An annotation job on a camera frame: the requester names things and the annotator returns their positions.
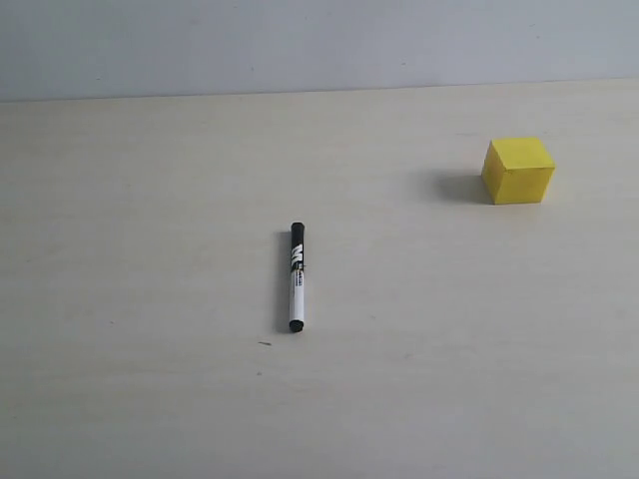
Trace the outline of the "black and white marker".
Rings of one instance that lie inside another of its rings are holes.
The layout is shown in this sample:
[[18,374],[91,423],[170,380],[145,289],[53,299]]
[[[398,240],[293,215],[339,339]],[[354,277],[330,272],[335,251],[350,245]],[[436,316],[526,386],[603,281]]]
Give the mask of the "black and white marker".
[[291,224],[291,290],[289,329],[301,332],[305,327],[305,225]]

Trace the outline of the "yellow cube block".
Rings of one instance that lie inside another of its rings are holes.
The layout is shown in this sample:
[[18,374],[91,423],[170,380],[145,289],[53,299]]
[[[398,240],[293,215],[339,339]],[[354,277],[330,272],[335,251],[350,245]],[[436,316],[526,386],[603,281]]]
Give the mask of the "yellow cube block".
[[554,171],[540,139],[499,138],[489,142],[481,178],[495,205],[538,204]]

